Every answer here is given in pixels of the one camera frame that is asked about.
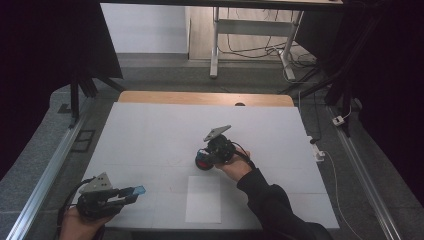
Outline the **round red ink pad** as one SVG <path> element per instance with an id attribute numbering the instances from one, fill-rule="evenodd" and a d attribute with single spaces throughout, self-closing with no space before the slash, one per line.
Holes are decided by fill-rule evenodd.
<path id="1" fill-rule="evenodd" d="M 195 158 L 195 165 L 198 169 L 200 169 L 202 171 L 208 171 L 208 170 L 210 170 L 214 167 L 213 164 L 209 164 L 209 163 L 204 162 L 202 157 L 196 157 Z"/>

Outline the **white paper sheet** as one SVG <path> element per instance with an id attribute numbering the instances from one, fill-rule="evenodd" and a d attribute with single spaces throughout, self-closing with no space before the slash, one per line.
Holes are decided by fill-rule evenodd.
<path id="1" fill-rule="evenodd" d="M 185 214 L 186 222 L 221 222 L 220 186 L 220 178 L 217 176 L 189 177 Z"/>

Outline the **person's right hand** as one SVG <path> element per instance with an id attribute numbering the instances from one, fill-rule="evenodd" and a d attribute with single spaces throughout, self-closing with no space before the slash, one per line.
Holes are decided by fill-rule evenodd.
<path id="1" fill-rule="evenodd" d="M 240 181 L 246 174 L 252 171 L 252 167 L 237 154 L 235 154 L 227 163 L 218 163 L 215 164 L 215 167 L 223 171 L 235 182 Z"/>

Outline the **white-legged desk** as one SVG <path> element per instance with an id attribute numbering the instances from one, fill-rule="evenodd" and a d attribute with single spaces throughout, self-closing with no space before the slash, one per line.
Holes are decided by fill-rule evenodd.
<path id="1" fill-rule="evenodd" d="M 210 77 L 218 76 L 218 39 L 220 34 L 287 37 L 284 50 L 279 53 L 285 73 L 293 79 L 287 56 L 304 11 L 336 11 L 345 7 L 343 0 L 100 0 L 107 4 L 137 4 L 163 6 L 196 6 L 213 9 L 213 45 L 210 61 Z M 247 8 L 294 10 L 298 15 L 292 22 L 266 22 L 264 20 L 221 19 L 221 8 Z"/>

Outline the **black floor frame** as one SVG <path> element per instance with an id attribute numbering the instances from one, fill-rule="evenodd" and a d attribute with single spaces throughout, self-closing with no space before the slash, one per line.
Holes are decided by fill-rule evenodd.
<path id="1" fill-rule="evenodd" d="M 87 153 L 94 140 L 94 135 L 94 130 L 81 130 L 71 147 L 71 151 L 76 153 Z"/>

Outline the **person's left hand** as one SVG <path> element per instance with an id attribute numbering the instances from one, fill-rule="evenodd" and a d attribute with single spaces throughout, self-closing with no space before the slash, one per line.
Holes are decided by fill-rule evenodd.
<path id="1" fill-rule="evenodd" d="M 92 240 L 97 231 L 112 219 L 110 216 L 93 221 L 85 220 L 75 207 L 69 208 L 64 214 L 59 240 Z"/>

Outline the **black metal stand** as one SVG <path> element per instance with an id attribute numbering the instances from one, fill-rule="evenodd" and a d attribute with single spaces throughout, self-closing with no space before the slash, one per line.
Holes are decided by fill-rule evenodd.
<path id="1" fill-rule="evenodd" d="M 122 93 L 125 88 L 113 81 L 111 78 L 100 76 L 98 77 L 102 83 L 108 85 L 114 90 Z M 97 87 L 94 80 L 90 77 L 75 76 L 70 83 L 70 96 L 71 96 L 71 123 L 70 128 L 74 128 L 79 122 L 80 118 L 80 105 L 79 105 L 79 90 L 82 90 L 84 95 L 88 98 L 94 98 L 97 93 Z"/>

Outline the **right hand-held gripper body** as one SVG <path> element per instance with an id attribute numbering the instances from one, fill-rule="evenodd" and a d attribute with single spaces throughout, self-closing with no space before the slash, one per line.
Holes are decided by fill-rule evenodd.
<path id="1" fill-rule="evenodd" d="M 211 151 L 208 157 L 216 158 L 215 164 L 228 162 L 236 152 L 233 143 L 223 135 L 230 128 L 230 125 L 213 128 L 203 139 L 207 143 L 206 148 Z"/>

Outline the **wooden table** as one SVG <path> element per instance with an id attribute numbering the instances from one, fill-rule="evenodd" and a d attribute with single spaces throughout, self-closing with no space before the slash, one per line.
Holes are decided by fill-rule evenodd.
<path id="1" fill-rule="evenodd" d="M 123 91 L 120 103 L 158 103 L 234 106 L 241 102 L 246 106 L 293 107 L 288 95 L 241 94 L 241 93 L 200 93 L 163 91 Z"/>

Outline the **large white table cover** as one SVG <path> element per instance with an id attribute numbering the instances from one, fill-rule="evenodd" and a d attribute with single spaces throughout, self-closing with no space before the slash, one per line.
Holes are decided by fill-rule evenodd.
<path id="1" fill-rule="evenodd" d="M 211 129 L 230 125 L 230 140 L 250 151 L 271 184 L 289 196 L 294 213 L 336 229 L 326 188 L 294 107 L 115 103 L 85 172 L 105 172 L 117 188 L 142 185 L 146 192 L 123 208 L 110 227 L 121 229 L 253 230 L 260 224 L 246 195 L 222 171 L 202 171 L 197 151 Z M 185 221 L 190 176 L 220 178 L 221 222 Z"/>

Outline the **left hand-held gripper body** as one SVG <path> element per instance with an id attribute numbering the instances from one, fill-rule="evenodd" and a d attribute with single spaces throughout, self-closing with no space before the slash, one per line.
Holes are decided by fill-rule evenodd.
<path id="1" fill-rule="evenodd" d="M 119 190 L 114 189 L 107 174 L 101 173 L 94 177 L 81 191 L 77 201 L 77 210 L 80 215 L 88 220 L 98 220 L 117 215 L 121 205 L 109 202 L 109 199 L 118 195 Z"/>

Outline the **black curtain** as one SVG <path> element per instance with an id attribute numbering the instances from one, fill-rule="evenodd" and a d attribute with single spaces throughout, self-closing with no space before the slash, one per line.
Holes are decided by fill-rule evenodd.
<path id="1" fill-rule="evenodd" d="M 424 207 L 424 0 L 344 0 L 352 11 L 304 13 L 296 41 L 335 73 L 369 26 L 347 78 L 359 119 Z"/>
<path id="2" fill-rule="evenodd" d="M 0 179 L 55 90 L 121 76 L 100 0 L 0 0 Z"/>

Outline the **aluminium rail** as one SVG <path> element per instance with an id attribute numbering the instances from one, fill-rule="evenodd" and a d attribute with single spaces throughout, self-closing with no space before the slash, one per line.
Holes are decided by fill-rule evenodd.
<path id="1" fill-rule="evenodd" d="M 366 166 L 362 162 L 354 142 L 340 126 L 335 127 L 337 135 L 345 149 L 345 152 L 351 162 L 355 174 L 367 196 L 368 202 L 373 208 L 376 218 L 387 240 L 402 240 L 401 234 L 385 204 L 380 196 Z"/>
<path id="2" fill-rule="evenodd" d="M 66 130 L 43 174 L 35 185 L 34 190 L 10 230 L 6 240 L 24 240 L 28 234 L 36 215 L 41 209 L 46 196 L 48 195 L 68 153 L 70 152 L 73 142 L 87 119 L 88 112 L 92 104 L 92 99 L 86 99 L 82 103 L 80 118 L 74 123 L 72 128 L 68 128 Z"/>

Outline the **white power plug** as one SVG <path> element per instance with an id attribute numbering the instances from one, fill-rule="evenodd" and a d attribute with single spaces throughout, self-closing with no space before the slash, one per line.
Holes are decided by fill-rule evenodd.
<path id="1" fill-rule="evenodd" d="M 314 139 L 313 137 L 309 136 L 308 137 L 308 141 L 311 145 L 311 149 L 312 149 L 312 155 L 314 156 L 314 158 L 316 159 L 317 162 L 323 162 L 325 159 L 325 153 L 323 151 L 321 151 L 318 146 L 317 146 L 317 139 Z"/>

